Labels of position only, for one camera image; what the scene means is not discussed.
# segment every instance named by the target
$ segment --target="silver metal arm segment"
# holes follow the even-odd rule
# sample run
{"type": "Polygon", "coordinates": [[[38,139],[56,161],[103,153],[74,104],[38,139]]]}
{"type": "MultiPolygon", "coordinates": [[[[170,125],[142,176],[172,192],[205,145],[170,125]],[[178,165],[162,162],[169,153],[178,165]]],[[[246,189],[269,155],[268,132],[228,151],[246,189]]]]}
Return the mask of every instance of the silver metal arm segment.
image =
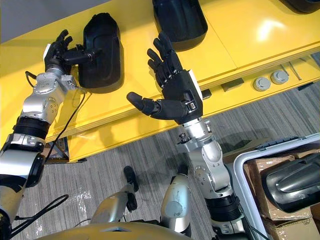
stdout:
{"type": "Polygon", "coordinates": [[[222,160],[223,153],[212,134],[210,122],[199,117],[180,127],[183,133],[176,147],[190,157],[196,181],[210,212],[213,230],[218,235],[244,233],[244,216],[239,210],[229,172],[222,160]]]}
{"type": "Polygon", "coordinates": [[[74,89],[76,81],[72,75],[65,75],[58,68],[48,69],[36,77],[36,85],[24,100],[20,117],[37,118],[52,124],[67,92],[74,89]]]}
{"type": "Polygon", "coordinates": [[[189,188],[188,168],[178,172],[171,180],[161,206],[160,224],[177,233],[191,236],[191,190],[189,188]]]}

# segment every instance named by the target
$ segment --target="cable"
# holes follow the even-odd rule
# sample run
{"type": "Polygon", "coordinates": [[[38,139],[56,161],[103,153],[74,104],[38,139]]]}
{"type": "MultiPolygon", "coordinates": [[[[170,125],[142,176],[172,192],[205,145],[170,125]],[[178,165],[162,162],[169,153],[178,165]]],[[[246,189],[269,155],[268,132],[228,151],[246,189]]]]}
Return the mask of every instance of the cable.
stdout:
{"type": "Polygon", "coordinates": [[[91,218],[87,218],[86,220],[82,220],[81,222],[79,222],[77,225],[74,226],[74,228],[78,227],[80,224],[86,222],[86,221],[90,221],[91,218]]]}
{"type": "Polygon", "coordinates": [[[12,229],[12,232],[10,234],[10,238],[9,239],[12,239],[15,235],[17,235],[22,230],[27,228],[30,224],[32,224],[34,221],[36,221],[42,215],[46,214],[47,212],[49,212],[50,210],[54,209],[55,207],[58,207],[60,204],[62,204],[64,201],[66,201],[68,199],[68,197],[69,197],[69,195],[65,194],[65,195],[62,195],[62,196],[56,198],[55,200],[50,202],[47,206],[45,206],[41,211],[39,211],[37,214],[35,214],[35,215],[31,216],[31,217],[19,217],[19,216],[17,216],[16,218],[18,220],[21,220],[21,219],[27,219],[27,220],[12,229]]]}
{"type": "Polygon", "coordinates": [[[37,76],[36,76],[36,75],[34,75],[34,74],[32,74],[32,73],[31,73],[31,72],[29,72],[29,71],[25,71],[25,77],[26,77],[26,80],[28,81],[28,83],[30,84],[30,86],[33,88],[33,87],[34,87],[34,85],[31,83],[31,81],[30,81],[29,77],[31,77],[31,78],[33,78],[33,79],[36,79],[36,78],[37,78],[37,76]]]}
{"type": "Polygon", "coordinates": [[[263,237],[264,239],[270,240],[270,238],[268,238],[267,236],[265,236],[262,232],[260,232],[258,229],[254,228],[254,227],[251,226],[250,224],[249,224],[249,227],[250,227],[253,231],[255,231],[257,234],[259,234],[261,237],[263,237]]]}
{"type": "Polygon", "coordinates": [[[80,108],[80,106],[82,105],[82,103],[83,103],[83,102],[84,102],[84,100],[85,100],[86,93],[85,93],[85,91],[84,91],[82,88],[80,88],[80,90],[81,90],[81,91],[82,91],[82,93],[83,93],[83,97],[82,97],[82,99],[81,99],[81,101],[80,101],[79,105],[78,105],[78,106],[76,107],[76,109],[73,111],[73,113],[72,113],[72,115],[70,116],[69,120],[66,122],[66,124],[65,124],[65,126],[64,126],[64,128],[63,128],[63,130],[59,133],[59,135],[58,135],[58,136],[55,138],[55,140],[53,141],[52,146],[51,146],[51,148],[50,148],[50,150],[49,150],[48,155],[46,156],[46,160],[45,160],[45,161],[47,161],[47,160],[49,159],[50,154],[52,153],[52,151],[53,151],[53,149],[54,149],[54,147],[55,147],[55,145],[56,145],[56,143],[57,143],[58,139],[59,139],[59,138],[60,138],[60,136],[64,133],[64,131],[67,129],[67,127],[68,127],[68,125],[69,125],[70,121],[72,120],[72,118],[74,117],[74,115],[76,114],[76,112],[78,111],[78,109],[80,108]]]}

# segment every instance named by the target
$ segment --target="floor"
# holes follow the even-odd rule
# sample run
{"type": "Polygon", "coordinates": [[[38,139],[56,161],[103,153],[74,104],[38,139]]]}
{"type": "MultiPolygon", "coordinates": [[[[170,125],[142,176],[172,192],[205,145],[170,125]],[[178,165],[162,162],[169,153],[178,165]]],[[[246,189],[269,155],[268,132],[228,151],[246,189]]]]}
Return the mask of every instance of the floor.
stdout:
{"type": "MultiPolygon", "coordinates": [[[[224,153],[240,147],[243,140],[306,136],[320,131],[320,82],[212,116],[212,129],[224,153]]],[[[26,191],[18,215],[31,216],[53,199],[69,194],[58,208],[39,218],[15,240],[30,240],[72,228],[90,218],[99,203],[125,183],[123,167],[136,171],[140,190],[138,209],[126,213],[127,221],[159,219],[162,199],[181,162],[188,158],[175,148],[173,129],[91,156],[87,162],[47,165],[37,186],[26,191]]],[[[213,231],[205,201],[190,178],[192,191],[192,238],[210,240],[213,231]]]]}

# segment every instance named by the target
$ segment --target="black curved plastic part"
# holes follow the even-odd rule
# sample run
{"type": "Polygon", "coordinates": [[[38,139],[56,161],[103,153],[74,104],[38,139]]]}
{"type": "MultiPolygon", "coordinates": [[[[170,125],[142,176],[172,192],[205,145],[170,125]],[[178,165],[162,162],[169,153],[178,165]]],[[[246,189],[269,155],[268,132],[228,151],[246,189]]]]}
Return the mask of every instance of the black curved plastic part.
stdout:
{"type": "Polygon", "coordinates": [[[191,49],[202,42],[208,24],[198,0],[152,0],[159,33],[165,32],[176,51],[191,49]]]}
{"type": "Polygon", "coordinates": [[[94,15],[83,30],[85,50],[100,49],[91,62],[79,64],[79,84],[94,93],[109,93],[124,81],[123,47],[116,21],[109,13],[94,15]]]}
{"type": "Polygon", "coordinates": [[[301,13],[310,14],[320,9],[320,0],[285,0],[301,13]]]}
{"type": "Polygon", "coordinates": [[[319,153],[269,167],[261,172],[265,195],[286,213],[314,205],[320,201],[319,169],[319,153]]]}
{"type": "Polygon", "coordinates": [[[138,181],[137,181],[137,177],[136,177],[134,169],[131,166],[126,166],[126,167],[124,167],[123,172],[124,172],[124,176],[125,176],[126,181],[129,184],[133,184],[134,192],[138,191],[139,185],[138,185],[138,181]]]}

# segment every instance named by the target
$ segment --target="yellow shelf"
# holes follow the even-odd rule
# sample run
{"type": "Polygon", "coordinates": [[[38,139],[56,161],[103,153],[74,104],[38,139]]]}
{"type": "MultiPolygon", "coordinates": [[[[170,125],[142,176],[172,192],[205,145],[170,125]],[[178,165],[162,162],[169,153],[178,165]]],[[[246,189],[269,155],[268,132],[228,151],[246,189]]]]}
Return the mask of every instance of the yellow shelf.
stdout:
{"type": "MultiPolygon", "coordinates": [[[[289,74],[288,82],[281,85],[271,83],[271,87],[264,92],[256,91],[253,88],[254,80],[257,77],[266,77],[270,79],[271,73],[282,69],[279,65],[243,77],[244,83],[241,86],[227,92],[224,92],[220,85],[212,87],[210,89],[212,96],[203,101],[204,116],[208,117],[222,113],[320,79],[320,68],[309,56],[304,57],[303,60],[294,60],[292,61],[292,64],[298,71],[302,80],[297,78],[290,68],[290,65],[286,63],[284,64],[284,67],[289,74]]],[[[153,119],[136,111],[136,114],[129,117],[69,136],[68,146],[70,162],[76,162],[79,159],[93,154],[175,127],[177,127],[177,124],[174,121],[153,119]]]]}
{"type": "MultiPolygon", "coordinates": [[[[265,68],[320,51],[320,11],[291,12],[278,0],[200,0],[208,22],[204,41],[179,52],[185,69],[192,69],[201,89],[257,73],[265,68]]],[[[112,93],[88,94],[63,136],[76,135],[114,121],[135,118],[137,111],[126,100],[135,91],[159,98],[146,54],[158,35],[151,0],[113,0],[58,20],[0,45],[0,145],[12,132],[23,101],[32,92],[25,71],[44,71],[43,51],[63,29],[83,41],[83,28],[94,14],[108,12],[117,21],[124,47],[124,84],[112,93]]],[[[80,102],[78,92],[67,95],[46,141],[63,129],[80,102]]]]}

